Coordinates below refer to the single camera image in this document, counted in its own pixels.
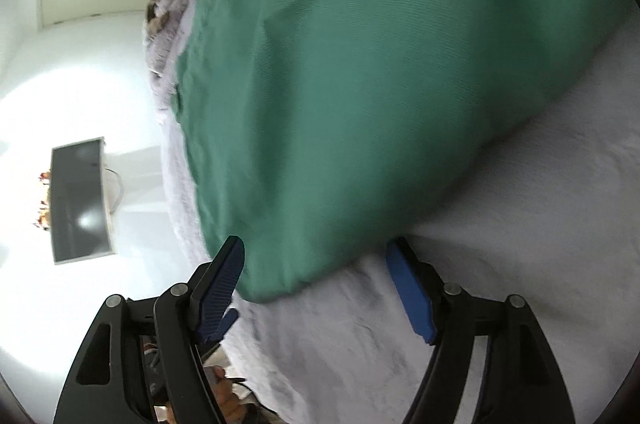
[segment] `television screen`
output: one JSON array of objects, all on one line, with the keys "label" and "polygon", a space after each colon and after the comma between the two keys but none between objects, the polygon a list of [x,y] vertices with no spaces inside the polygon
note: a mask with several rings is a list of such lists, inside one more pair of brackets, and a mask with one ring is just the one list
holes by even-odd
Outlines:
[{"label": "television screen", "polygon": [[49,207],[55,263],[113,253],[103,149],[100,138],[52,151]]}]

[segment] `wall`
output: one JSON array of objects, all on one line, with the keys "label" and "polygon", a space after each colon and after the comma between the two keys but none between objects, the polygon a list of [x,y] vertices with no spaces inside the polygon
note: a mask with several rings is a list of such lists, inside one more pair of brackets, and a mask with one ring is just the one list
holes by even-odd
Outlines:
[{"label": "wall", "polygon": [[[0,370],[50,423],[66,372],[104,299],[158,295],[191,267],[169,224],[142,55],[142,15],[65,23],[28,39],[0,81]],[[52,147],[104,136],[126,195],[117,255],[53,265],[31,225]]]},{"label": "wall", "polygon": [[18,47],[36,33],[37,26],[36,0],[0,0],[0,80]]}]

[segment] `person's hand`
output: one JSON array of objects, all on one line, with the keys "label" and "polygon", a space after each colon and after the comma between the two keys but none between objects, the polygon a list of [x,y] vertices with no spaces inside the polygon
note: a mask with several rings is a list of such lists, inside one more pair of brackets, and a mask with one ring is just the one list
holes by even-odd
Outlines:
[{"label": "person's hand", "polygon": [[[228,424],[242,422],[246,416],[246,408],[240,404],[240,399],[233,392],[233,384],[228,380],[228,378],[226,378],[224,368],[216,366],[214,368],[214,372],[218,382],[215,386],[211,387],[211,391],[216,397],[216,401],[218,406],[220,406],[222,415],[225,416],[225,420]],[[169,424],[177,424],[170,404],[166,405],[166,418]]]}]

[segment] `wall-mounted television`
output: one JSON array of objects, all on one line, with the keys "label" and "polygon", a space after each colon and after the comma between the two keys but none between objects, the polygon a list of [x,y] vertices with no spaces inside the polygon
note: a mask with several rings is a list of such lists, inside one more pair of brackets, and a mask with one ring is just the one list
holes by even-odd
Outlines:
[{"label": "wall-mounted television", "polygon": [[52,150],[49,208],[55,263],[113,254],[105,171],[103,138]]}]

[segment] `bed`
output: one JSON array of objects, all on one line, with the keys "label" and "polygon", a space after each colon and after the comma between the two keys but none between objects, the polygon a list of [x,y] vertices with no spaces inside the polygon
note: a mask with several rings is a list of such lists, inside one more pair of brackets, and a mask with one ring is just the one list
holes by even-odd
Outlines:
[{"label": "bed", "polygon": [[[184,136],[171,108],[196,0],[158,0],[146,55],[163,134],[164,180],[182,249],[209,260]],[[592,422],[638,350],[640,13],[634,9],[561,100],[498,140],[409,231],[419,257],[472,294],[523,295]],[[407,320],[381,249],[266,304],[236,296],[223,346],[260,400],[290,424],[400,423],[430,348]],[[469,422],[478,340],[458,415]]]}]

